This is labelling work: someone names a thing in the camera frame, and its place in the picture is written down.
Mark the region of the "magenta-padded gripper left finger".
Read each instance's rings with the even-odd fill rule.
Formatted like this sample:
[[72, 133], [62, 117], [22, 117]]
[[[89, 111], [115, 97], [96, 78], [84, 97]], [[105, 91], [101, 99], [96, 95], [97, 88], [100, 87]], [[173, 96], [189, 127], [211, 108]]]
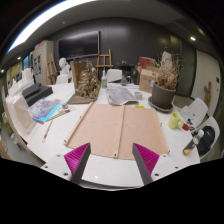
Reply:
[[90, 153], [90, 144], [86, 143], [65, 155], [56, 154], [42, 169], [79, 185]]

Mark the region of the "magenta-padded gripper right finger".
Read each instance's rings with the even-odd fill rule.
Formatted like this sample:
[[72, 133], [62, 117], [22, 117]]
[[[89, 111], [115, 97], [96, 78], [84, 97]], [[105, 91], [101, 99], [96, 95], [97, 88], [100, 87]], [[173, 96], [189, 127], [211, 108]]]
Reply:
[[133, 144], [132, 154], [137, 163], [144, 185], [168, 176], [180, 169], [167, 154], [158, 155], [137, 143]]

